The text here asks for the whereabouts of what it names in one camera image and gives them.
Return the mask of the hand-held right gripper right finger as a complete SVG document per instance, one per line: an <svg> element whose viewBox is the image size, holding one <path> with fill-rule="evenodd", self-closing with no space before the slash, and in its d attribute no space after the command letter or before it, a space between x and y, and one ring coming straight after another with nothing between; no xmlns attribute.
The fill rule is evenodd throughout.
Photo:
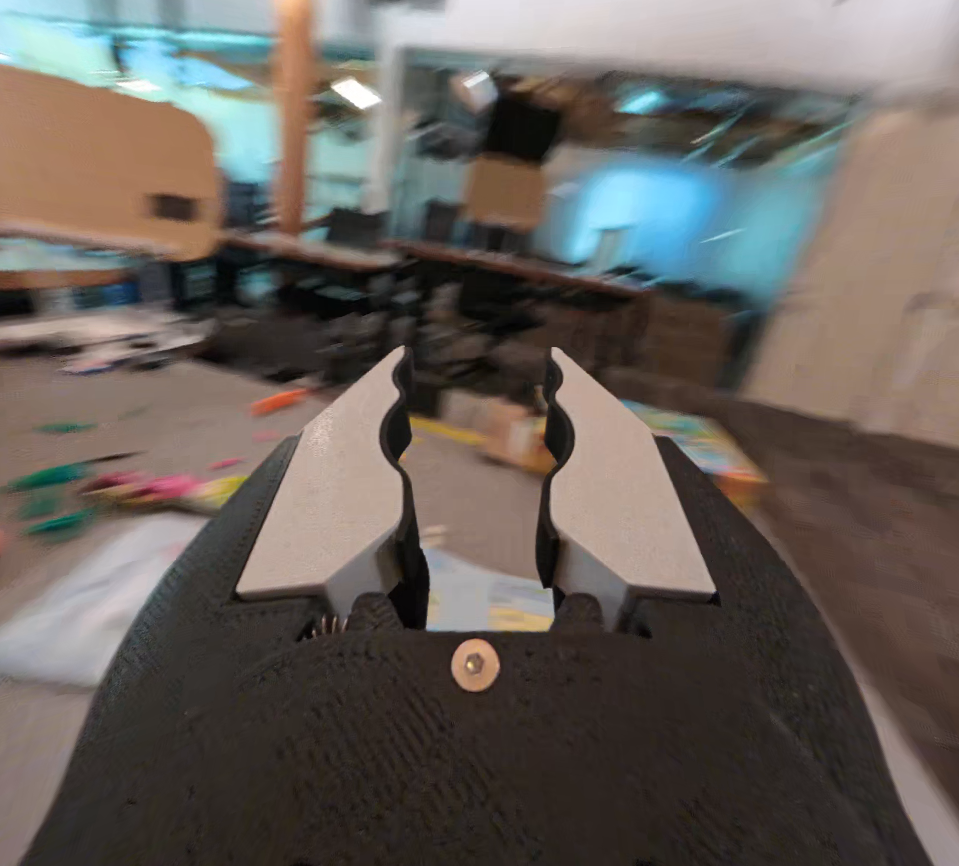
<svg viewBox="0 0 959 866"><path fill-rule="evenodd" d="M715 605L715 584L654 435L561 349L543 379L536 573L554 615L573 596L622 631L643 601Z"/></svg>

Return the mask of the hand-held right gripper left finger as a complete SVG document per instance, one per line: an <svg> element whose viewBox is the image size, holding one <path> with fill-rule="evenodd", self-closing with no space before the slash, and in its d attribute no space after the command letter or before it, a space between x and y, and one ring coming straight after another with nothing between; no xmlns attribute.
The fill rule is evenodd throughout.
<svg viewBox="0 0 959 866"><path fill-rule="evenodd" d="M366 594L424 629L429 575L411 480L413 356L393 349L300 431L251 545L241 601L310 598L345 620Z"/></svg>

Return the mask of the colourful lego set box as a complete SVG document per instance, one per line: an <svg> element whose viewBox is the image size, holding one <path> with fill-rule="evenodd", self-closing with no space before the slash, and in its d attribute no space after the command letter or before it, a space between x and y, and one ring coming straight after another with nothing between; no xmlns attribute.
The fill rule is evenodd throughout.
<svg viewBox="0 0 959 866"><path fill-rule="evenodd" d="M768 480L718 423L635 401L622 403L657 438L671 440L737 510L744 515L755 512Z"/></svg>

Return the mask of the orange lego piece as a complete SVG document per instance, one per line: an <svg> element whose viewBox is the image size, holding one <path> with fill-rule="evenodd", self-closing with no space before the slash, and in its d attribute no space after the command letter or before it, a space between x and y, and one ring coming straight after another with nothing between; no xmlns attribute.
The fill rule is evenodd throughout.
<svg viewBox="0 0 959 866"><path fill-rule="evenodd" d="M300 406L310 397L311 392L306 388L296 388L283 391L282 393L274 393L268 397L251 403L249 407L249 415L253 418L269 417Z"/></svg>

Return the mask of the pink lego assembly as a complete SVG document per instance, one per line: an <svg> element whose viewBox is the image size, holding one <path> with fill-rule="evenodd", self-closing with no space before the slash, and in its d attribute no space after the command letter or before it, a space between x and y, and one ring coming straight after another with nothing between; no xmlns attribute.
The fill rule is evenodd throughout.
<svg viewBox="0 0 959 866"><path fill-rule="evenodd" d="M78 496L119 511L183 511L212 516L246 482L246 476L198 479L186 474L102 475L84 483Z"/></svg>

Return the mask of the open cardboard box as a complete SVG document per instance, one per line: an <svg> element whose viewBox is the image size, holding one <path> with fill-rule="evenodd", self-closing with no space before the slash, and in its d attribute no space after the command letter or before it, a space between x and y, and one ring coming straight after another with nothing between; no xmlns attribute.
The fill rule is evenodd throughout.
<svg viewBox="0 0 959 866"><path fill-rule="evenodd" d="M459 439L474 442L486 460L541 476L554 467L544 442L545 416L537 407L448 389L440 396L437 415Z"/></svg>

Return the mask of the white plastic bag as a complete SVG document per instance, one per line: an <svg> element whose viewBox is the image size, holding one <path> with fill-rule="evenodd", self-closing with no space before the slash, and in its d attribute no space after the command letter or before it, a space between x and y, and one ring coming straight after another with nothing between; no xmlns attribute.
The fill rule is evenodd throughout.
<svg viewBox="0 0 959 866"><path fill-rule="evenodd" d="M117 526L116 537L2 625L2 677L95 689L168 567L205 524L166 512Z"/></svg>

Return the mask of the long wooden desk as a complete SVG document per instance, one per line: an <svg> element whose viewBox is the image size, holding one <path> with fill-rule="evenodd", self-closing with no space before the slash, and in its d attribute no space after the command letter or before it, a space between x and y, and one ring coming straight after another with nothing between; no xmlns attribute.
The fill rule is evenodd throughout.
<svg viewBox="0 0 959 866"><path fill-rule="evenodd" d="M242 234L225 230L219 237L225 247L342 273L380 274L393 272L406 263L433 263L455 270L477 270L516 277L530 285L586 292L610 299L645 300L653 293L649 286L579 273L567 267L545 265L528 257L457 249L427 242L385 240L377 251L371 251L326 242L303 241L275 233Z"/></svg>

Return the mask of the brown cardboard box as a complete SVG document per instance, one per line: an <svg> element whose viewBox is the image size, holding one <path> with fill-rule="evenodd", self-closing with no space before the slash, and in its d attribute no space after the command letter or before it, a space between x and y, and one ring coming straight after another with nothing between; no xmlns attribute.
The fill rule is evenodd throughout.
<svg viewBox="0 0 959 866"><path fill-rule="evenodd" d="M480 155L469 165L463 219L514 234L530 234L543 221L546 186L541 165Z"/></svg>

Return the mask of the black monitor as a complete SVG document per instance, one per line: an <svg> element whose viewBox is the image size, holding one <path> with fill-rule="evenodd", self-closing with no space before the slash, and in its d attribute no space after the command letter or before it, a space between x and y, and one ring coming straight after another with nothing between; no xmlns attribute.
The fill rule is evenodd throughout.
<svg viewBox="0 0 959 866"><path fill-rule="evenodd" d="M528 97L502 93L493 105L481 154L544 164L560 134L563 113Z"/></svg>

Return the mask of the large cardboard panel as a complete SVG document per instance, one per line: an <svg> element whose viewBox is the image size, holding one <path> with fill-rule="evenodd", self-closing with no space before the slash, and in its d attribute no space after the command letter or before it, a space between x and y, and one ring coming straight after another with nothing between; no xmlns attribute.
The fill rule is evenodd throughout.
<svg viewBox="0 0 959 866"><path fill-rule="evenodd" d="M1 68L2 235L200 261L220 242L220 191L191 114Z"/></svg>

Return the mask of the wooden post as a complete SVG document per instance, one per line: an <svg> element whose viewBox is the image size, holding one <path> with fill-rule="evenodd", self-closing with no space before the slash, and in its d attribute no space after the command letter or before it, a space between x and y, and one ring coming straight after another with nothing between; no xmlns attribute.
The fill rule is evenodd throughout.
<svg viewBox="0 0 959 866"><path fill-rule="evenodd" d="M271 61L280 158L274 206L282 235L297 236L305 211L311 91L314 81L314 0L271 0L276 39Z"/></svg>

